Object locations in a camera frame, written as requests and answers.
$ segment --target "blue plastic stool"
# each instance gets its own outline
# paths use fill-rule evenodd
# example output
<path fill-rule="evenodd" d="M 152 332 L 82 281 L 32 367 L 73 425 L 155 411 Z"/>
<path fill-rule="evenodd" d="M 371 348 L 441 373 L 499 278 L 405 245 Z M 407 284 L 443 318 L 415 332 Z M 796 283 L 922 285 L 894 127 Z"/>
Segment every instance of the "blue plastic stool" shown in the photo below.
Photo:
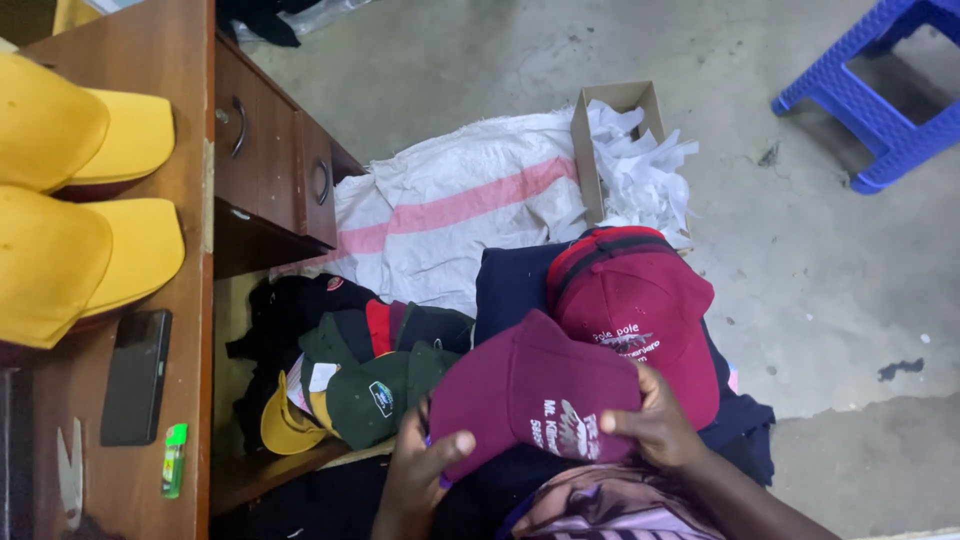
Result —
<path fill-rule="evenodd" d="M 770 104 L 785 114 L 809 97 L 847 126 L 875 160 L 851 179 L 863 194 L 879 193 L 917 165 L 960 142 L 960 101 L 916 126 L 847 69 L 859 54 L 890 52 L 898 41 L 929 24 L 960 46 L 960 0 L 879 0 L 803 75 Z"/>

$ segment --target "metal drawer handle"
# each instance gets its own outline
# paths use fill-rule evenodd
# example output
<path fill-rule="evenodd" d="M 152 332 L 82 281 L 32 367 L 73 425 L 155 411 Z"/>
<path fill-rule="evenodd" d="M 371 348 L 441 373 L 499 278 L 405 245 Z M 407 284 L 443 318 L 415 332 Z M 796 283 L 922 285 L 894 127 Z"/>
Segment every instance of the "metal drawer handle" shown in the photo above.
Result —
<path fill-rule="evenodd" d="M 324 190 L 317 197 L 317 204 L 322 206 L 326 201 L 326 196 L 330 194 L 330 169 L 326 167 L 326 163 L 321 158 L 317 158 L 317 166 L 324 170 Z"/>
<path fill-rule="evenodd" d="M 233 96 L 233 108 L 240 113 L 240 135 L 237 137 L 237 141 L 233 143 L 233 150 L 230 151 L 230 157 L 236 158 L 237 154 L 240 153 L 240 148 L 243 147 L 243 139 L 247 137 L 247 110 L 244 109 L 243 102 L 237 96 Z"/>

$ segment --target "hand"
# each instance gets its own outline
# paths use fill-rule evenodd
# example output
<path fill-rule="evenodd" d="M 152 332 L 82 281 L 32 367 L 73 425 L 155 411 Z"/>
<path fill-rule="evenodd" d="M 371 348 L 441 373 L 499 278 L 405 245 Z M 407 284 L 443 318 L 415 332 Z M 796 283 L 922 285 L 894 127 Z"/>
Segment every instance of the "hand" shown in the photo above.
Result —
<path fill-rule="evenodd" d="M 708 454 L 707 446 L 686 420 L 670 386 L 654 368 L 633 362 L 643 405 L 636 412 L 604 411 L 600 430 L 633 437 L 643 457 L 661 469 L 680 469 L 699 461 Z"/>
<path fill-rule="evenodd" d="M 463 430 L 433 441 L 427 448 L 421 420 L 427 417 L 427 409 L 424 399 L 400 422 L 380 509 L 373 520 L 373 538 L 425 538 L 433 510 L 447 491 L 440 486 L 440 473 L 476 446 L 473 434 Z"/>

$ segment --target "black smartphone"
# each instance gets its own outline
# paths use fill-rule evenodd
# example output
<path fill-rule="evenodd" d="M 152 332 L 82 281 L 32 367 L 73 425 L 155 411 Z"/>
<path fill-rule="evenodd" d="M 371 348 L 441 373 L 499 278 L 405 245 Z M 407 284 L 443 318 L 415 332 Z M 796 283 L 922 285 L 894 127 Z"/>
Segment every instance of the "black smartphone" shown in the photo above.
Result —
<path fill-rule="evenodd" d="M 156 440 L 172 322 L 169 309 L 134 311 L 120 319 L 100 421 L 101 446 L 145 446 Z"/>

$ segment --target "person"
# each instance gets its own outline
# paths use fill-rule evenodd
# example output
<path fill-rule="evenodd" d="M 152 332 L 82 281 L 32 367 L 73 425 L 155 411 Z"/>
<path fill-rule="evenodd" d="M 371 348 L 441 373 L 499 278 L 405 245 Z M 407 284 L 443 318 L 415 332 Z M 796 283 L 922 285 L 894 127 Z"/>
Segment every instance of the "person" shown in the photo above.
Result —
<path fill-rule="evenodd" d="M 839 540 L 708 449 L 660 374 L 635 364 L 641 409 L 608 410 L 600 420 L 604 432 L 636 440 L 634 462 L 588 464 L 557 475 L 508 517 L 503 537 Z M 472 433 L 459 431 L 428 448 L 427 407 L 421 403 L 402 420 L 373 540 L 427 538 L 446 493 L 441 472 L 476 444 Z"/>

